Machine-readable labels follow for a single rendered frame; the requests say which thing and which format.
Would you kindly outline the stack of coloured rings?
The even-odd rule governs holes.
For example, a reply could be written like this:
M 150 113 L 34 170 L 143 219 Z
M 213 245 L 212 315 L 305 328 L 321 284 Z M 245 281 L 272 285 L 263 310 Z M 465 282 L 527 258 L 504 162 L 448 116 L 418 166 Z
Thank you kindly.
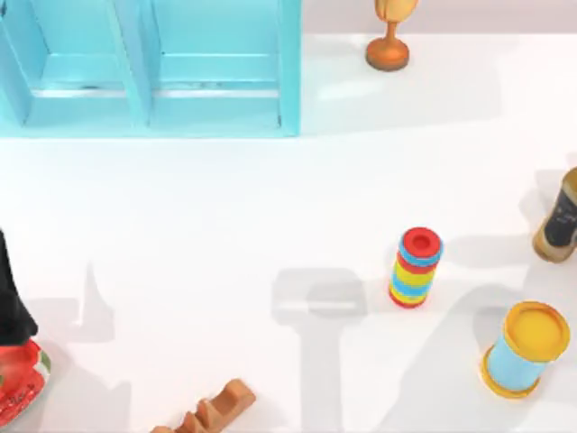
M 388 286 L 397 305 L 414 309 L 426 301 L 443 249 L 439 235 L 427 227 L 412 227 L 401 236 Z

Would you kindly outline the golden trophy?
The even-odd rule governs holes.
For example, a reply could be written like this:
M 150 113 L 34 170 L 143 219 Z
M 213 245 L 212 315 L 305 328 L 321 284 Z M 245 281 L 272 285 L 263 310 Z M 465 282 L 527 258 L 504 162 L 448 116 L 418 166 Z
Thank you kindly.
M 374 0 L 375 14 L 386 24 L 383 37 L 372 40 L 365 52 L 366 61 L 375 69 L 396 71 L 409 62 L 409 48 L 397 37 L 398 25 L 414 12 L 419 0 Z

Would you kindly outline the light blue rack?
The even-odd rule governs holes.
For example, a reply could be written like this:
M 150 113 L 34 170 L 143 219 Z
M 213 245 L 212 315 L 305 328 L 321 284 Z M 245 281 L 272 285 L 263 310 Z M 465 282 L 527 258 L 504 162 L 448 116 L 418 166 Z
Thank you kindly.
M 0 0 L 0 137 L 300 131 L 301 0 Z

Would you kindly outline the black and tan bottle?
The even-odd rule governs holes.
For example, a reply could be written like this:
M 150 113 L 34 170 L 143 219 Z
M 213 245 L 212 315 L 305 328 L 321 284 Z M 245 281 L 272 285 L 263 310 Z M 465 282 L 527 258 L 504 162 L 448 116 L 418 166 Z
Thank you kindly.
M 551 263 L 566 261 L 577 249 L 577 167 L 564 174 L 552 210 L 533 237 L 533 247 Z

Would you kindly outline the blue can with yellow lid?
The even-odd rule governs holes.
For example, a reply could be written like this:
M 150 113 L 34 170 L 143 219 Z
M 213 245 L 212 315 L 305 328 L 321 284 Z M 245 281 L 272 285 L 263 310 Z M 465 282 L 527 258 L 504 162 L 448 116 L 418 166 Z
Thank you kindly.
M 546 367 L 565 352 L 570 339 L 569 325 L 555 308 L 538 301 L 519 302 L 482 357 L 481 377 L 501 397 L 525 398 Z

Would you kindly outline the red and white can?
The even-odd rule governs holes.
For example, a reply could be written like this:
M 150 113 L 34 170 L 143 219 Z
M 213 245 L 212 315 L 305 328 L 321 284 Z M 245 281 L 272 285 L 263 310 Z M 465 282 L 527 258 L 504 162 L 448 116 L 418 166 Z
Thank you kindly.
M 0 346 L 0 428 L 7 427 L 32 404 L 50 373 L 48 354 L 33 340 Z

